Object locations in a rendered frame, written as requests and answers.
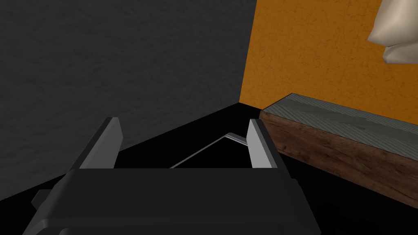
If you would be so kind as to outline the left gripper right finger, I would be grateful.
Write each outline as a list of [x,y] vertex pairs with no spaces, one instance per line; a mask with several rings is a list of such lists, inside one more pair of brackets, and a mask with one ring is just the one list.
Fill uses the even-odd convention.
[[277,168],[259,124],[259,120],[250,119],[246,135],[252,168]]

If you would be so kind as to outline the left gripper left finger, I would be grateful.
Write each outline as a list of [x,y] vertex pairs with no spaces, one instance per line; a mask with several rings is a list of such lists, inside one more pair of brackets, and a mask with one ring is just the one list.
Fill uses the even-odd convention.
[[114,168],[122,140],[119,118],[107,117],[69,170]]

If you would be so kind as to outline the brown wooden bed grey mattress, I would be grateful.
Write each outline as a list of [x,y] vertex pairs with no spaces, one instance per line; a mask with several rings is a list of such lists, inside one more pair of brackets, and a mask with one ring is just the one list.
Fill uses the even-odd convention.
[[279,153],[418,208],[418,125],[295,93],[259,118]]

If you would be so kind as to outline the cream pillow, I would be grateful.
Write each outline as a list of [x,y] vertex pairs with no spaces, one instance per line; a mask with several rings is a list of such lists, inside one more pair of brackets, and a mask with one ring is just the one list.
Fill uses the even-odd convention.
[[368,41],[387,64],[418,64],[418,0],[382,0]]

